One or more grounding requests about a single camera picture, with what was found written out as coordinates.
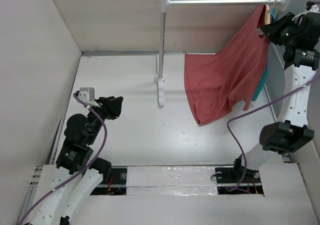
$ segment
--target wooden hanger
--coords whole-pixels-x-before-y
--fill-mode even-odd
[[[277,0],[274,0],[273,5],[270,7],[269,5],[265,5],[265,12],[264,12],[264,25],[271,23],[271,15],[270,12],[272,9],[276,7]]]

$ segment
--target red fabric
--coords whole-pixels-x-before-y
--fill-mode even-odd
[[[259,37],[264,21],[259,5],[248,22],[215,55],[186,54],[184,88],[196,122],[206,125],[232,111],[241,100],[248,110],[267,65],[269,40]]]

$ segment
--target metal frame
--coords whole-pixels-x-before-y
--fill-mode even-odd
[[[284,12],[290,0],[160,0],[161,15],[160,15],[160,48],[157,59],[158,74],[155,76],[155,81],[158,84],[158,104],[165,105],[164,93],[164,52],[165,52],[165,28],[166,28],[166,12],[168,6],[216,6],[216,5],[280,5],[277,17],[281,12]]]

